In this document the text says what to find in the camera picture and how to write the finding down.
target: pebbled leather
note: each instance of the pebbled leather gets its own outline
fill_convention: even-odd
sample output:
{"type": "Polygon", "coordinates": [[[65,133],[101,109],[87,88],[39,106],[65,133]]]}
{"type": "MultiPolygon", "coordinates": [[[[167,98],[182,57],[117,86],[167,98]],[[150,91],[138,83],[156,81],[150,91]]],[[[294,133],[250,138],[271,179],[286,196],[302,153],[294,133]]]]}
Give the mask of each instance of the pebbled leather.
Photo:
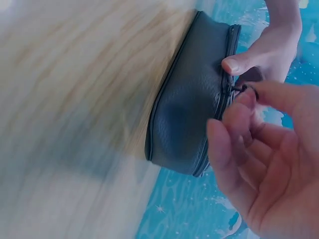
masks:
{"type": "Polygon", "coordinates": [[[229,37],[229,29],[204,12],[196,14],[155,99],[145,143],[147,160],[193,176],[207,168],[206,122],[215,118],[224,91],[221,61],[229,55],[229,41],[235,44],[234,54],[239,35],[229,37]]]}

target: zipper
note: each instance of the zipper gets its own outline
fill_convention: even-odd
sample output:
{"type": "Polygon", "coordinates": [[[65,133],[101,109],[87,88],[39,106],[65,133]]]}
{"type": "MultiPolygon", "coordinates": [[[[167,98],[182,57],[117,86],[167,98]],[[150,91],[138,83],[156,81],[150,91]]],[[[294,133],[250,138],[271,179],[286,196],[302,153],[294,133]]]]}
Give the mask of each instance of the zipper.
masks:
{"type": "MultiPolygon", "coordinates": [[[[238,38],[240,34],[241,26],[240,25],[232,25],[228,29],[228,43],[227,43],[227,49],[226,49],[226,55],[225,57],[231,56],[235,54],[237,44],[238,44],[238,38]]],[[[221,68],[221,95],[218,103],[217,110],[215,112],[215,119],[221,120],[223,113],[226,109],[226,107],[231,103],[232,98],[230,97],[232,94],[232,87],[233,87],[233,77],[227,74],[222,68],[221,68]]],[[[199,163],[197,165],[197,168],[195,169],[193,176],[199,177],[202,176],[204,171],[209,167],[209,161],[208,161],[208,155],[207,155],[207,149],[208,149],[208,142],[207,139],[205,141],[204,149],[202,151],[202,155],[200,157],[199,163]]]]}

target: finger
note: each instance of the finger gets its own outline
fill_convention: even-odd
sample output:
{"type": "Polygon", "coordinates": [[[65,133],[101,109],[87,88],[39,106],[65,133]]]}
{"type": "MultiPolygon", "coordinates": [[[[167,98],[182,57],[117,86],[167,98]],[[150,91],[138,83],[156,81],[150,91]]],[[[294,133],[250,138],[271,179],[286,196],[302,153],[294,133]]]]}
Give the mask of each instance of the finger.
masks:
{"type": "Polygon", "coordinates": [[[252,141],[252,143],[247,147],[247,150],[265,167],[269,166],[272,156],[275,152],[271,147],[257,139],[252,141]]]}
{"type": "Polygon", "coordinates": [[[264,143],[272,149],[279,149],[281,142],[291,129],[280,127],[272,123],[262,122],[251,125],[252,137],[264,143]]]}
{"type": "Polygon", "coordinates": [[[250,134],[251,116],[255,105],[255,92],[247,89],[236,97],[234,103],[225,111],[222,122],[233,142],[236,142],[240,136],[250,134]]]}
{"type": "Polygon", "coordinates": [[[223,123],[211,119],[207,123],[208,156],[219,189],[239,213],[247,218],[257,192],[241,177],[231,157],[231,139],[223,123]]]}
{"type": "Polygon", "coordinates": [[[298,102],[307,95],[307,90],[304,87],[274,81],[252,82],[249,85],[252,85],[258,92],[258,103],[286,112],[290,116],[292,116],[298,102]]]}
{"type": "Polygon", "coordinates": [[[246,150],[243,140],[233,144],[232,152],[234,161],[237,163],[243,179],[248,182],[252,188],[258,190],[260,183],[266,175],[266,166],[246,150]]]}
{"type": "Polygon", "coordinates": [[[252,67],[259,66],[265,61],[266,55],[257,50],[258,48],[252,47],[244,53],[228,56],[222,61],[222,67],[233,76],[244,74],[252,67]]]}

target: fingernail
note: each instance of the fingernail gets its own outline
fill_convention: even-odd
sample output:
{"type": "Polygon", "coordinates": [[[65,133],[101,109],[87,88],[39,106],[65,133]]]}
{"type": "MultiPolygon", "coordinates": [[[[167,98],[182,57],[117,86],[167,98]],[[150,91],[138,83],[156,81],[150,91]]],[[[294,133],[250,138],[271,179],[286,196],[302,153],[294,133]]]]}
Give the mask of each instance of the fingernail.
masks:
{"type": "Polygon", "coordinates": [[[232,72],[239,70],[238,62],[235,59],[227,59],[226,62],[232,72]]]}

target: hand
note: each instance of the hand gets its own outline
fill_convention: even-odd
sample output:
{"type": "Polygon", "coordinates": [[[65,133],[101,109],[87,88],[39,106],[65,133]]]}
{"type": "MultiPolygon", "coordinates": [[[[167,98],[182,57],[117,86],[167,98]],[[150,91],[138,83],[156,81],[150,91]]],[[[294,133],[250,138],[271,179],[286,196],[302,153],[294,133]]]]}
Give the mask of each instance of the hand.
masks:
{"type": "Polygon", "coordinates": [[[236,86],[258,80],[253,67],[259,69],[262,79],[283,83],[296,56],[300,34],[301,26],[297,23],[269,25],[248,51],[225,58],[222,67],[230,75],[243,74],[236,86]]]}
{"type": "Polygon", "coordinates": [[[319,238],[319,88],[251,83],[258,103],[289,114],[294,130],[262,122],[252,89],[207,123],[219,189],[262,238],[319,238]]]}

